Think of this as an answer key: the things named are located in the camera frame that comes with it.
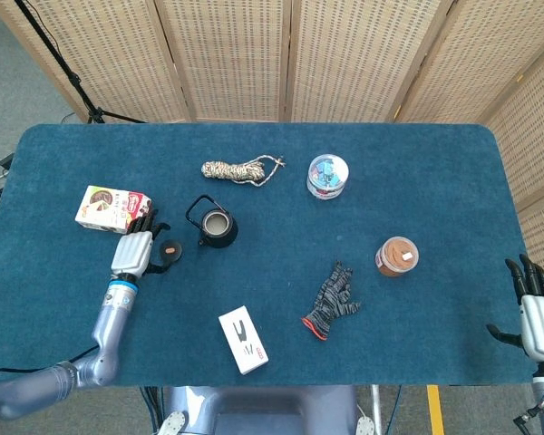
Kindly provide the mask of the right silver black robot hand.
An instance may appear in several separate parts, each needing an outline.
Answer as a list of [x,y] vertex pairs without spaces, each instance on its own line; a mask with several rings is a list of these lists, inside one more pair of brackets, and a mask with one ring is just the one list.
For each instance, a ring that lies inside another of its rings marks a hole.
[[494,324],[486,328],[501,343],[520,348],[535,363],[544,363],[544,268],[525,254],[518,262],[507,258],[516,295],[521,332],[504,333]]

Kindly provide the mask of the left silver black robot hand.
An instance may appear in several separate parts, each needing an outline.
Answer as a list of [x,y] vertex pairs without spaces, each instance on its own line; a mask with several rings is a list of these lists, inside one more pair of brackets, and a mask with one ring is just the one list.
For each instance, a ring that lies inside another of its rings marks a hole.
[[162,230],[170,229],[164,222],[154,224],[158,214],[153,209],[140,217],[136,217],[128,226],[126,233],[121,236],[116,247],[112,264],[112,278],[126,279],[132,276],[132,282],[146,274],[163,274],[170,268],[169,263],[154,265],[151,260],[151,249],[155,238]]

